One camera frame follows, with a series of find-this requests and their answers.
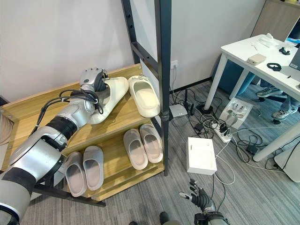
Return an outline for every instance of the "extension cord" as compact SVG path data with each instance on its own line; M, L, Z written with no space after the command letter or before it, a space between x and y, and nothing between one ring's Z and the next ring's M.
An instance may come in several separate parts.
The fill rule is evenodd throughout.
M233 137L232 134L226 134L226 136L224 136L224 133L226 132L223 132L221 133L220 132L220 125L217 124L217 127L214 129L214 131L216 132L216 134L219 136L219 138L224 142L224 143L228 143L230 142L231 138Z

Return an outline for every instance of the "gray slipper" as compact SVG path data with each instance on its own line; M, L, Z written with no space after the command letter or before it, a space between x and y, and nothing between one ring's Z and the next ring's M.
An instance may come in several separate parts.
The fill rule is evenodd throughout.
M99 189L104 180L103 151L98 146L89 146L83 154L83 167L89 190Z
M65 176L72 196L83 195L87 189L87 184L83 168L83 155L80 152L74 151L67 157Z

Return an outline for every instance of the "wooden shelf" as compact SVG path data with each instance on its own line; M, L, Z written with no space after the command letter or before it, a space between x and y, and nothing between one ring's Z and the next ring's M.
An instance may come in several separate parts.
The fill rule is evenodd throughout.
M136 64L121 70L112 71L110 77L123 76L129 78L141 73L140 64ZM51 98L59 95L62 90L79 88L78 83L65 85L63 87L43 92L38 95L28 97L23 100L9 103L0 107L3 114L8 116L15 124L11 134L10 142L2 165L2 170L8 167L9 157L15 149L23 143L31 133L36 124L41 107ZM62 103L50 106L41 122L41 126L48 123L66 104ZM68 155L72 151L81 150L99 140L105 140L111 135L118 135L122 131L145 123L147 118L142 117L135 106L134 100L128 92L116 105L108 118L96 125L85 125L68 142L68 147L63 150L63 154Z
M163 161L157 164L149 162L143 170L134 169L123 144L123 134L99 143L97 146L104 154L105 179L100 189L87 190L85 197L92 197L99 201L106 199L164 170Z
M136 64L110 72L109 77L123 76L128 79L131 76L139 75L141 72L140 64ZM0 108L4 111L3 114L10 116L10 119L15 123L2 170L7 169L9 157L31 133L45 102L58 96L63 90L78 88L78 83L65 85ZM62 103L50 106L44 115L41 126L47 124L65 105ZM85 148L91 145L101 147L104 153L104 183L96 191L88 190L85 193L86 197L92 197L99 201L106 199L165 169L164 163L161 161L157 164L148 163L145 169L136 170L132 167L126 153L123 134L128 129L139 128L141 124L147 122L150 122L150 119L144 118L138 113L134 100L127 92L104 122L96 125L85 125L72 136L68 146L62 151L64 155L67 156L73 151L84 153Z

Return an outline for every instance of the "gray sneaker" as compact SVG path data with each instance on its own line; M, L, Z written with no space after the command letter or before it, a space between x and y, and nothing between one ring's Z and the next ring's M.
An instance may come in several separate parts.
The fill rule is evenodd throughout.
M272 114L272 117L276 120L285 120L288 115L291 115L291 114L297 112L297 110L298 110L298 108L290 109L288 111L280 109L279 111L274 112Z
M272 86L272 87L267 87L267 88L257 92L256 95L261 98L266 98L271 95L281 95L282 93L283 93L282 90Z

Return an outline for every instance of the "table leg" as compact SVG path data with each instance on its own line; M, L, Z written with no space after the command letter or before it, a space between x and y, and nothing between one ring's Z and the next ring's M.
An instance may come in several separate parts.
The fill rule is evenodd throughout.
M269 154L274 152L276 149L283 146L285 143L288 143L293 138L298 136L300 133L300 120L291 128L289 128L287 131L285 131L284 134L276 138L274 141L272 141L267 147L265 147L260 152L256 153L253 156L253 160L256 162L261 161L263 158L267 157Z
M210 92L209 92L209 94L207 96L207 99L206 99L204 110L208 110L210 108L212 99L215 96L215 93L216 93L217 87L219 85L221 76L223 74L224 68L226 66L226 63L227 63L226 54L222 53L221 59L220 59L220 62L219 62L219 65L217 67L217 71L216 71L216 74L215 74L215 77L214 77L214 81L212 82L212 85L211 85L211 88L210 88Z
M236 94L238 93L240 87L242 86L242 84L244 83L244 80L246 79L247 75L249 73L249 70L244 69L242 74L240 75L238 81L236 82L230 96L229 99L232 99L236 96Z

